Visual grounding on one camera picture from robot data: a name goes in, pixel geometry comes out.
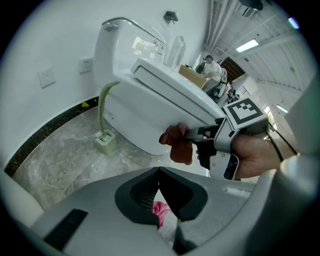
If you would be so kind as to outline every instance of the toilet tank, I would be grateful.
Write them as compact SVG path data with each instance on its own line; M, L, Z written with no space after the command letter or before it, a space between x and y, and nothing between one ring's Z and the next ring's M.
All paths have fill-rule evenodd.
M152 26L125 17L104 23L96 41L93 56L93 80L99 87L131 76L130 69L138 58L162 63L165 40Z

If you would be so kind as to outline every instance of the ceiling light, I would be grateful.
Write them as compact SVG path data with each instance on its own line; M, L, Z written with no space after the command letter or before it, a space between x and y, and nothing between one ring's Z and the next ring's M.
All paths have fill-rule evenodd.
M283 111L284 113L288 113L288 110L284 109L282 106L279 106L279 105L277 104L276 107L277 107L278 109L280 109L281 111Z
M256 47L258 45L259 45L259 43L255 39L252 39L251 41L238 47L236 50L237 50L237 52L242 53L242 52L244 52L252 47Z
M290 24L292 25L292 27L294 27L295 29L299 28L299 24L298 22L295 20L295 18L291 17L288 18L288 21L290 22Z

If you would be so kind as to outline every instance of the green cleaning brush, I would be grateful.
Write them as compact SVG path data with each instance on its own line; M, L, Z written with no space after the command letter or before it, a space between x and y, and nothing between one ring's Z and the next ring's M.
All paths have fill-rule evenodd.
M98 117L101 131L97 132L96 134L97 138L95 139L95 146L98 150L106 155L110 155L115 150L117 143L115 134L111 130L104 130L103 113L105 108L105 100L111 87L116 86L119 83L119 81L107 83L102 88L98 101Z

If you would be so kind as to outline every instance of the toilet bowl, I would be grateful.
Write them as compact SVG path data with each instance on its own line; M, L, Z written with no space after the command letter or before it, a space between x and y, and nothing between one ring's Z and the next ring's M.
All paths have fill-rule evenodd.
M118 80L105 99L104 118L140 149L162 155L159 137L179 122L190 129L225 114L200 88L163 64L165 40L148 24L114 18L102 24L93 57L99 87Z

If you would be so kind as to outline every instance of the toilet seat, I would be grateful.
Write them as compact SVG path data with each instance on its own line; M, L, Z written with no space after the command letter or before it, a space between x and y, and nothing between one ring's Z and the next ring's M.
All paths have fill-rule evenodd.
M216 118L225 116L198 86L161 63L138 58L131 72L143 84L206 124L214 124Z

